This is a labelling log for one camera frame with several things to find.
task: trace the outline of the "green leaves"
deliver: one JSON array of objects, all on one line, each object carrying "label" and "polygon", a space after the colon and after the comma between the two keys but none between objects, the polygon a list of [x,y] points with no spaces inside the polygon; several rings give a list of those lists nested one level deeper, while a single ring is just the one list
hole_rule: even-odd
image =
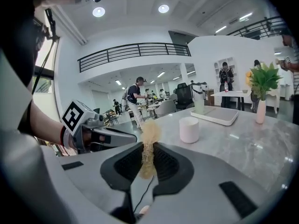
[{"label": "green leaves", "polygon": [[275,69],[273,63],[271,63],[269,67],[263,64],[263,68],[251,69],[251,71],[253,74],[250,79],[252,90],[258,98],[265,100],[270,89],[275,90],[278,88],[278,80],[281,79],[277,75],[278,69]]}]

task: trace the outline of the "ceiling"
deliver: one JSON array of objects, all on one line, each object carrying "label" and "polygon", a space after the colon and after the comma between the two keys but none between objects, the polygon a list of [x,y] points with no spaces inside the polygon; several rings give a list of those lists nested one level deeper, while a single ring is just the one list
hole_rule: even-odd
[{"label": "ceiling", "polygon": [[[169,12],[158,12],[158,7],[162,4],[170,7]],[[101,0],[98,3],[90,0],[80,4],[60,5],[60,9],[84,38],[110,27],[128,26],[129,23],[120,22],[122,19],[129,19],[132,23],[138,21],[140,24],[144,17],[149,18],[144,19],[145,25],[149,20],[158,25],[160,19],[173,17],[191,23],[196,29],[206,31],[207,35],[214,34],[226,25],[228,28],[218,33],[226,35],[263,19],[266,4],[266,0]],[[94,17],[92,11],[96,7],[103,7],[105,15]],[[250,12],[253,12],[253,15],[249,21],[228,24],[232,19],[238,19]]]},{"label": "ceiling", "polygon": [[[145,86],[151,85],[150,82],[153,80],[155,80],[155,82],[152,84],[171,81],[173,80],[173,78],[179,77],[181,75],[179,66],[179,63],[163,63],[137,66],[100,75],[93,78],[89,82],[100,86],[107,92],[121,91],[122,87],[127,87],[134,84],[136,78],[140,76],[146,79],[147,82],[144,84]],[[186,70],[187,73],[194,71],[194,65],[186,64]],[[165,74],[158,78],[157,76],[162,72],[165,72]],[[121,85],[118,85],[115,82],[116,80],[119,80]]]}]

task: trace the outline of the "white cup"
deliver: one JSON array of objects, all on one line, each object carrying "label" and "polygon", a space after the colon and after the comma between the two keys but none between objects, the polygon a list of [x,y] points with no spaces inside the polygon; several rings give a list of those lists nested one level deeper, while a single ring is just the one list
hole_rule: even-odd
[{"label": "white cup", "polygon": [[179,120],[179,137],[184,143],[194,143],[199,139],[198,118],[185,117]]}]

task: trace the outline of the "white tray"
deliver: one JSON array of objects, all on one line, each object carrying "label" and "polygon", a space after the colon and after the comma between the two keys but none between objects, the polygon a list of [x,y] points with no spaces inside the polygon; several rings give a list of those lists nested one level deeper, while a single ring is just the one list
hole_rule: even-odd
[{"label": "white tray", "polygon": [[239,111],[214,106],[205,106],[202,114],[198,114],[195,110],[193,110],[191,111],[191,115],[217,124],[230,126],[238,117]]}]

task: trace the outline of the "white pants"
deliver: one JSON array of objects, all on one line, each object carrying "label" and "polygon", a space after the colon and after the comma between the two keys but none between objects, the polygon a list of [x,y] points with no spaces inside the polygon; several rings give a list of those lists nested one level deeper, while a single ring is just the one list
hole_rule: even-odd
[{"label": "white pants", "polygon": [[134,118],[137,124],[137,128],[141,127],[144,124],[142,115],[140,114],[140,111],[138,110],[138,107],[136,104],[131,103],[128,101],[129,108],[133,111]]}]

